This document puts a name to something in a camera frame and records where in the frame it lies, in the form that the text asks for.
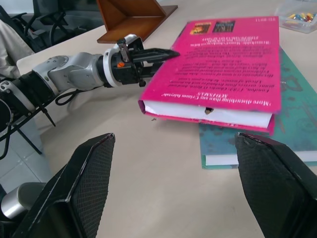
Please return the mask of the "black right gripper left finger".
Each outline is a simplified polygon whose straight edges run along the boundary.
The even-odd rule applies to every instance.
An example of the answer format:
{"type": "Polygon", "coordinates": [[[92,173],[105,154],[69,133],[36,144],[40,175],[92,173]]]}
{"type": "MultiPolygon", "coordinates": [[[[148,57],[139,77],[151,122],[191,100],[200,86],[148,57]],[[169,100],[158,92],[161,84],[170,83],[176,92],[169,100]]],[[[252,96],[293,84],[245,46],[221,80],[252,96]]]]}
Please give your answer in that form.
{"type": "Polygon", "coordinates": [[[87,140],[45,185],[14,238],[94,238],[108,195],[115,135],[87,140]]]}

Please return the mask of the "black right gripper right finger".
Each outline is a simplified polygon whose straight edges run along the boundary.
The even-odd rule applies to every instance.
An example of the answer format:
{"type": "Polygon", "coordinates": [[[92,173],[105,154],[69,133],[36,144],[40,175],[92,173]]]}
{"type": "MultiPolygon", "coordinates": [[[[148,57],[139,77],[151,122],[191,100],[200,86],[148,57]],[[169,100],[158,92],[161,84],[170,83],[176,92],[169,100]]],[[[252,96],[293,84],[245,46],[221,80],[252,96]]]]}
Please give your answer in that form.
{"type": "Polygon", "coordinates": [[[266,238],[317,236],[317,176],[285,144],[235,135],[243,191],[266,238]]]}

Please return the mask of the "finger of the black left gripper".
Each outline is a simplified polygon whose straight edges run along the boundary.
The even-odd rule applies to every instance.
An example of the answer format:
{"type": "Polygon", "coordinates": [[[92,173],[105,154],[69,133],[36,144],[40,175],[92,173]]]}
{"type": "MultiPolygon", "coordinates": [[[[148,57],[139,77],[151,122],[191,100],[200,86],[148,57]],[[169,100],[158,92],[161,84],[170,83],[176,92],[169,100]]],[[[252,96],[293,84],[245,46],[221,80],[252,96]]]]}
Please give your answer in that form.
{"type": "Polygon", "coordinates": [[[143,77],[153,77],[161,66],[162,66],[162,62],[155,62],[152,64],[152,66],[144,67],[143,77]]]}
{"type": "Polygon", "coordinates": [[[179,52],[170,49],[151,48],[131,51],[133,62],[162,62],[178,56],[180,56],[179,52]]]}

